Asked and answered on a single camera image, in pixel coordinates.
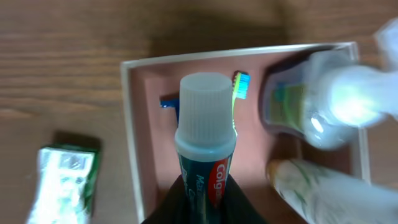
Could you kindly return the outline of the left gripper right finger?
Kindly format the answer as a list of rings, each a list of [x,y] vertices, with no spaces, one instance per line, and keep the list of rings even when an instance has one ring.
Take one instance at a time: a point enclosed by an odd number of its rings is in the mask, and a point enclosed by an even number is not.
[[[231,175],[226,181],[225,193],[221,202],[221,223],[267,224]]]

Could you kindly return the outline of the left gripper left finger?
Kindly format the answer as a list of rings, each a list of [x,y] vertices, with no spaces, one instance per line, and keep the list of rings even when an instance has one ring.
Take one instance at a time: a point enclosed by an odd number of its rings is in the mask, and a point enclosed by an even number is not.
[[[163,202],[142,224],[189,224],[190,207],[182,176],[178,176]]]

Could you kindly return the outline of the Colgate toothpaste tube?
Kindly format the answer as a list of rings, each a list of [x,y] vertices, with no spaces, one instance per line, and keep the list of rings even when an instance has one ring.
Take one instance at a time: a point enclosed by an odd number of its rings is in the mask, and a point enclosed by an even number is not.
[[[220,223],[234,149],[232,81],[221,73],[183,77],[175,146],[190,223]]]

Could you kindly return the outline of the white lotion tube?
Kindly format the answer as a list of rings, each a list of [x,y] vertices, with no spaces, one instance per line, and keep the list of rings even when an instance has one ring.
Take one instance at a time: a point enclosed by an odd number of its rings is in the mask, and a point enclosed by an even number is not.
[[[397,191],[301,159],[273,160],[267,177],[307,223],[397,223]]]

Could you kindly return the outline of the blue disposable razor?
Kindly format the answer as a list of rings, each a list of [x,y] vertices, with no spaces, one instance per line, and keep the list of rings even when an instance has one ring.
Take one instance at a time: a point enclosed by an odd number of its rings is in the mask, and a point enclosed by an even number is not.
[[[163,109],[173,108],[176,115],[177,123],[179,123],[180,116],[180,100],[178,98],[160,100],[160,107]]]

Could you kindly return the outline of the green white soap packet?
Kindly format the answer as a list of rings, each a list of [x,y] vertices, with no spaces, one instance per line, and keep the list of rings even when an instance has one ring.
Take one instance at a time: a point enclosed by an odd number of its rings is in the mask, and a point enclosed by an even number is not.
[[[51,144],[37,153],[38,181],[28,224],[89,224],[100,150]]]

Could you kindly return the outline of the green toothbrush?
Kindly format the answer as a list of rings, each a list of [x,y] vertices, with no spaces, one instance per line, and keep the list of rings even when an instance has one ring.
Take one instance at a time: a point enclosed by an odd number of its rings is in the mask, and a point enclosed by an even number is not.
[[[248,94],[248,88],[251,81],[251,76],[246,72],[235,71],[233,76],[233,94],[232,94],[232,115],[233,128],[235,134],[238,135],[236,125],[234,122],[234,106],[237,99],[245,100]]]

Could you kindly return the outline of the clear spray bottle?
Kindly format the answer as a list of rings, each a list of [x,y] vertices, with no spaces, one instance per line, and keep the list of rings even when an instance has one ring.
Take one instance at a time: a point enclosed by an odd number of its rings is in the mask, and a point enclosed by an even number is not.
[[[352,59],[335,47],[312,48],[267,68],[259,116],[272,133],[303,138],[334,150],[360,128],[397,117],[397,19],[375,35],[384,70]]]

